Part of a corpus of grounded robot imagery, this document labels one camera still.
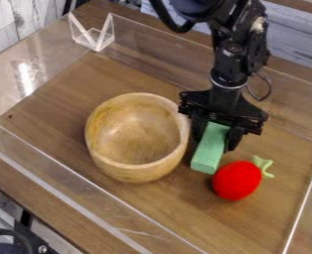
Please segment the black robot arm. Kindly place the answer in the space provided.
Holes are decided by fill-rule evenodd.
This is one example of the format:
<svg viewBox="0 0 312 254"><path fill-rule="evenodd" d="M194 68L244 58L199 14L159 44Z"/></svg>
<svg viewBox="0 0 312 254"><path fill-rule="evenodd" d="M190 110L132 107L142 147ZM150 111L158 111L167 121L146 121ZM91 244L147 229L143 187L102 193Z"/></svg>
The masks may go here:
<svg viewBox="0 0 312 254"><path fill-rule="evenodd" d="M262 132L268 113L244 97L249 78L268 64L268 15L261 0L170 0L185 19L177 23L163 0L150 0L163 24L175 33L186 33L199 23L207 24L213 36L214 64L211 88L181 93L179 112L193 120L193 134L203 137L207 124L228 126L226 151L238 146L246 134Z"/></svg>

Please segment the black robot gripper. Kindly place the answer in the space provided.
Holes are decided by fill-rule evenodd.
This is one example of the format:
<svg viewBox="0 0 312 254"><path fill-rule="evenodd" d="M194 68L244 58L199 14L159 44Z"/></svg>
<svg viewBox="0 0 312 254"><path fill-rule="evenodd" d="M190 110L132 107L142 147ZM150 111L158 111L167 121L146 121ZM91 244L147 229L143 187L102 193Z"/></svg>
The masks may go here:
<svg viewBox="0 0 312 254"><path fill-rule="evenodd" d="M182 91L179 112L191 119L191 150L195 151L209 122L233 127L228 151L238 146L244 133L260 135L268 114L242 96L238 89L214 86L207 90Z"/></svg>

